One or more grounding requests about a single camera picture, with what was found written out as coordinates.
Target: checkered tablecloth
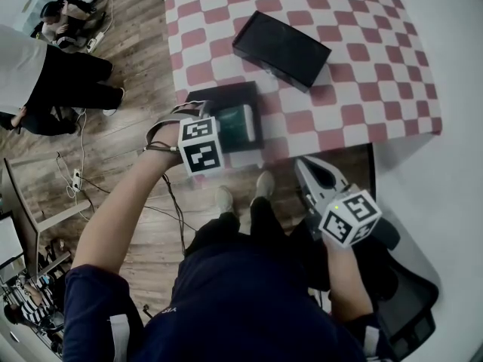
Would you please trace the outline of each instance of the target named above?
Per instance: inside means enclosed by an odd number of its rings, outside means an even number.
[[[255,10],[332,50],[309,93],[233,54]],[[178,102],[257,83],[266,148],[229,155],[233,167],[441,130],[428,60],[401,0],[166,0],[166,21]]]

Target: wooden floor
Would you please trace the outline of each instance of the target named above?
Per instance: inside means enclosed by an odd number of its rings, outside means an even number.
[[[84,132],[84,177],[111,190],[123,173],[136,161],[144,144],[146,130],[162,114],[175,105],[174,86],[169,60],[164,3],[161,0],[115,0],[115,20],[95,55],[115,64],[113,84],[126,89],[120,110],[107,118],[101,111],[88,111]],[[21,135],[0,130],[0,155],[8,158],[39,152],[60,151],[72,170],[81,167],[80,136],[38,137],[25,130]],[[349,181],[369,186],[368,157],[365,148],[328,152],[323,158],[336,164]],[[63,175],[67,170],[62,166]],[[304,214],[297,199],[293,163],[285,161],[271,168],[278,187],[273,198],[275,213],[290,232]],[[52,216],[75,201],[67,196],[66,183],[55,161],[34,164],[15,171],[29,206],[38,221]],[[195,229],[217,216],[214,190],[226,185],[234,194],[242,231],[249,226],[248,205],[254,194],[260,169],[233,170],[213,179],[196,182],[186,176],[182,167],[168,172],[185,220]],[[88,197],[97,207],[106,194],[84,183]],[[163,208],[174,215],[171,199],[164,183],[159,183],[146,205]],[[41,243],[62,238],[74,253],[86,221],[75,216],[42,234]],[[186,245],[193,231],[186,229]],[[183,259],[177,221],[154,210],[143,211],[131,243],[124,276],[131,285],[131,295],[138,308],[148,304],[154,314],[169,304],[171,288]]]

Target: green object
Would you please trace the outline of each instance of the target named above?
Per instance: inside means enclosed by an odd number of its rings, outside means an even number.
[[[229,107],[216,113],[222,150],[243,150],[255,141],[254,114],[249,105]]]

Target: white cube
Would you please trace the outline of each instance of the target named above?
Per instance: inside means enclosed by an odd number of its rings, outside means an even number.
[[[190,176],[209,174],[225,167],[214,117],[180,122],[178,147]]]
[[[381,216],[376,202],[368,191],[363,190],[332,201],[318,228],[347,248],[369,236]]]

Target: navy blue shirt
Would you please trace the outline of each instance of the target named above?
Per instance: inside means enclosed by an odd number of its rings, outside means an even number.
[[[337,323],[312,301],[297,263],[242,244],[212,245],[181,262],[170,306],[146,327],[128,283],[89,265],[67,275],[65,314],[67,362],[113,360],[109,319],[117,314],[128,317],[132,361],[392,356],[375,316]]]

